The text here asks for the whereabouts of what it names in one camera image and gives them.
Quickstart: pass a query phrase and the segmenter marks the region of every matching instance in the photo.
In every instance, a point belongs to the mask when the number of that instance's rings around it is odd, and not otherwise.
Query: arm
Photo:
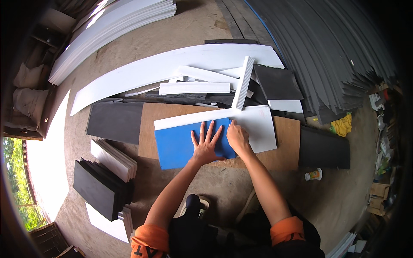
[[[273,226],[280,220],[291,217],[291,213],[274,179],[252,151],[248,137],[248,133],[237,125],[237,121],[232,120],[227,131],[228,142],[247,166],[257,198]]]
[[[201,166],[216,160],[225,160],[224,157],[217,157],[214,151],[215,144],[222,131],[222,126],[220,126],[212,140],[210,139],[214,121],[211,122],[205,139],[204,127],[205,123],[202,122],[201,131],[199,133],[199,144],[195,139],[194,131],[191,131],[191,138],[194,144],[194,155],[178,175],[176,175],[164,190],[162,190],[149,210],[144,224],[155,224],[167,230],[171,219],[179,208],[189,184],[192,182]]]

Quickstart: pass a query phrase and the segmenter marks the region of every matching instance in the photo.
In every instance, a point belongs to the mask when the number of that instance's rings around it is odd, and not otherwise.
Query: left hand
[[[209,125],[208,132],[206,133],[205,139],[204,139],[205,122],[201,123],[201,130],[199,132],[199,143],[197,143],[197,140],[195,139],[194,131],[191,131],[192,143],[194,144],[195,150],[194,150],[194,155],[192,156],[190,161],[191,160],[194,161],[199,166],[202,166],[202,165],[205,165],[213,161],[217,161],[217,160],[222,160],[222,161],[226,160],[226,158],[224,157],[218,157],[214,151],[215,144],[218,141],[219,135],[222,132],[222,125],[221,125],[211,140],[212,128],[214,127],[214,123],[215,123],[214,120],[212,120],[211,124]]]

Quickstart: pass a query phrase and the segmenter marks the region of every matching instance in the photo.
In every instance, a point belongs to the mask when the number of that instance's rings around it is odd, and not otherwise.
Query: blue foam sheet
[[[236,157],[235,151],[231,148],[227,140],[227,129],[231,123],[229,118],[214,120],[214,129],[211,138],[222,125],[223,130],[215,145],[215,154],[227,159]],[[205,132],[207,134],[211,121],[205,122]],[[162,169],[182,168],[194,154],[194,145],[191,140],[191,131],[195,133],[195,138],[199,142],[199,132],[201,123],[182,125],[155,131],[156,145],[158,148],[159,163]]]

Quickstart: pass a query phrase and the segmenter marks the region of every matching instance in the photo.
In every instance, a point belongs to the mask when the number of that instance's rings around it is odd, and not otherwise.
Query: foliage
[[[24,172],[22,140],[3,137],[3,156],[16,205],[33,204]],[[46,224],[38,207],[19,207],[18,209],[27,230]]]

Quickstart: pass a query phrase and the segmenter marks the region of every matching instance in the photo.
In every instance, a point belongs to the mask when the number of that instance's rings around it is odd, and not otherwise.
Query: person
[[[155,200],[145,223],[137,228],[132,237],[131,257],[324,257],[317,230],[289,207],[270,173],[252,151],[248,133],[236,120],[229,125],[226,137],[244,161],[254,186],[237,228],[252,239],[253,244],[235,244],[234,233],[228,233],[224,243],[219,243],[220,229],[199,218],[199,212],[207,209],[208,202],[195,194],[188,196],[181,216],[173,218],[201,166],[225,160],[214,152],[223,127],[212,137],[213,126],[214,121],[204,135],[205,123],[201,123],[199,143],[191,131],[194,154]],[[260,206],[248,212],[254,197]]]

